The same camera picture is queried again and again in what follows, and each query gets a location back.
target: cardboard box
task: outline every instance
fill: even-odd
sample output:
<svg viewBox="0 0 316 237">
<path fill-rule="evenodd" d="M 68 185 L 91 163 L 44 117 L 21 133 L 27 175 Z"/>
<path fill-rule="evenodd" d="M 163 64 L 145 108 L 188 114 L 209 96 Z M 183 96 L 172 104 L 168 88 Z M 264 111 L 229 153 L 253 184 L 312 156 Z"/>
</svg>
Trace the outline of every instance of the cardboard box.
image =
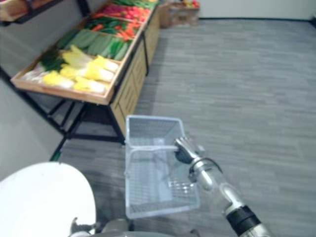
<svg viewBox="0 0 316 237">
<path fill-rule="evenodd" d="M 199 8 L 186 7 L 180 3 L 172 3 L 169 10 L 170 26 L 198 25 Z"/>
<path fill-rule="evenodd" d="M 158 6 L 160 28 L 170 27 L 170 7 L 171 7 L 170 1 L 167 1 L 166 3 L 160 4 Z"/>
</svg>

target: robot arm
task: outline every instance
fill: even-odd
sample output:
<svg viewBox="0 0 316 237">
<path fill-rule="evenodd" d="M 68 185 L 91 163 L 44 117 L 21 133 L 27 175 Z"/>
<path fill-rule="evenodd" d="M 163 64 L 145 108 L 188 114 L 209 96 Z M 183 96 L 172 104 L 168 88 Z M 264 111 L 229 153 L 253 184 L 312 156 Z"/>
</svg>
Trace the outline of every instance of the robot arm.
<svg viewBox="0 0 316 237">
<path fill-rule="evenodd" d="M 229 184 L 221 168 L 210 158 L 204 158 L 198 148 L 186 137 L 176 139 L 177 159 L 190 164 L 189 178 L 198 182 L 211 195 L 219 194 L 222 198 L 223 214 L 239 237 L 273 237 L 257 216 L 243 202 L 237 190 Z"/>
</svg>

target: black metal frame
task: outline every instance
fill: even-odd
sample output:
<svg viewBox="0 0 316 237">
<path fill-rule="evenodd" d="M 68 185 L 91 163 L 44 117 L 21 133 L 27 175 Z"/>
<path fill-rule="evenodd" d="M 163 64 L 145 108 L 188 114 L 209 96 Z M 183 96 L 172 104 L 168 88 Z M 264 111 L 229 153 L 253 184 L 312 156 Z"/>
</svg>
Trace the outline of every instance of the black metal frame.
<svg viewBox="0 0 316 237">
<path fill-rule="evenodd" d="M 51 2 L 51 6 L 57 4 L 58 2 L 61 2 L 61 0 L 53 1 Z M 89 6 L 86 2 L 86 0 L 77 0 L 78 6 L 80 8 L 82 16 L 86 16 L 90 13 Z M 34 12 L 28 16 L 28 19 L 33 18 L 35 15 L 41 13 L 44 11 L 44 8 L 39 8 L 37 10 L 34 10 Z M 113 114 L 113 111 L 111 109 L 110 104 L 115 100 L 115 97 L 117 95 L 118 90 L 120 89 L 120 86 L 123 82 L 123 79 L 125 78 L 125 75 L 127 73 L 127 70 L 130 67 L 130 63 L 132 62 L 135 52 L 138 49 L 138 46 L 140 45 L 141 41 L 144 42 L 144 47 L 145 47 L 145 60 L 146 60 L 146 75 L 149 72 L 149 62 L 148 62 L 148 55 L 147 55 L 147 46 L 146 46 L 146 39 L 145 39 L 145 32 L 143 31 L 141 33 L 141 36 L 137 39 L 137 42 L 128 58 L 126 63 L 123 66 L 123 69 L 121 70 L 120 74 L 118 75 L 118 80 L 115 84 L 114 87 L 114 95 L 109 103 L 109 105 L 96 105 L 93 103 L 88 103 L 88 102 L 83 102 L 83 101 L 77 101 L 73 99 L 67 99 L 63 97 L 57 97 L 57 96 L 52 96 L 52 97 L 57 97 L 60 98 L 60 101 L 50 110 L 50 111 L 45 111 L 29 94 L 27 91 L 23 91 L 20 89 L 17 89 L 11 80 L 11 77 L 4 71 L 4 69 L 0 66 L 0 78 L 3 79 L 3 81 L 13 90 L 15 91 L 16 94 L 18 94 L 24 101 L 26 101 L 43 119 L 45 119 L 52 127 L 55 128 L 62 136 L 62 140 L 57 146 L 55 152 L 53 153 L 51 160 L 53 160 L 56 155 L 60 152 L 62 149 L 64 143 L 67 141 L 67 139 L 86 139 L 86 140 L 98 140 L 98 141 L 110 141 L 110 142 L 120 142 L 122 144 L 125 144 L 125 137 L 119 127 L 119 124 L 117 120 L 115 119 L 115 116 Z M 65 113 L 65 116 L 62 120 L 62 122 L 59 124 L 57 121 L 54 120 L 54 114 L 57 113 L 57 111 L 66 103 L 66 101 L 70 101 L 70 105 L 68 106 L 68 109 Z M 67 122 L 75 108 L 76 104 L 82 104 L 82 107 L 80 111 L 77 113 L 75 116 L 72 124 L 69 126 L 69 128 L 66 128 Z M 101 111 L 104 112 L 104 114 L 101 116 L 101 118 L 105 118 L 103 124 L 110 124 L 115 133 L 115 136 L 100 136 L 100 135 L 93 135 L 93 134 L 78 134 L 76 133 L 79 125 L 84 121 L 84 117 L 86 116 L 86 113 L 88 109 L 91 106 L 97 106 L 98 108 L 101 109 Z"/>
</svg>

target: white wall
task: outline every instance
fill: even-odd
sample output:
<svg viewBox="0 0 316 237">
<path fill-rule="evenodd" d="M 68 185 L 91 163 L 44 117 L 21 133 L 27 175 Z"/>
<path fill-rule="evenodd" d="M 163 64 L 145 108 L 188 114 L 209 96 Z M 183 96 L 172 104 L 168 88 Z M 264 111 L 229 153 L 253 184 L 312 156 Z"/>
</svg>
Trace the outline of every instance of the white wall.
<svg viewBox="0 0 316 237">
<path fill-rule="evenodd" d="M 316 0 L 199 0 L 201 17 L 310 20 Z"/>
<path fill-rule="evenodd" d="M 105 0 L 90 0 L 95 10 Z M 66 0 L 23 25 L 0 28 L 0 63 L 12 76 L 30 64 L 81 19 Z M 0 80 L 0 180 L 33 163 L 48 161 L 61 136 Z"/>
</svg>

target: white wire basket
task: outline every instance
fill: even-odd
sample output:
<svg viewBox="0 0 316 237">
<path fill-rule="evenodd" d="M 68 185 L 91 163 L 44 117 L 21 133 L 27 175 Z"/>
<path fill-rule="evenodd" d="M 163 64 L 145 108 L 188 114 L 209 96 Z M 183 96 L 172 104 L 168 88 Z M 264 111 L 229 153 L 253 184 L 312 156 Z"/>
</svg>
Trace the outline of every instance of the white wire basket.
<svg viewBox="0 0 316 237">
<path fill-rule="evenodd" d="M 176 138 L 184 136 L 181 120 L 128 116 L 126 122 L 126 215 L 130 219 L 199 208 L 189 166 L 175 157 Z"/>
</svg>

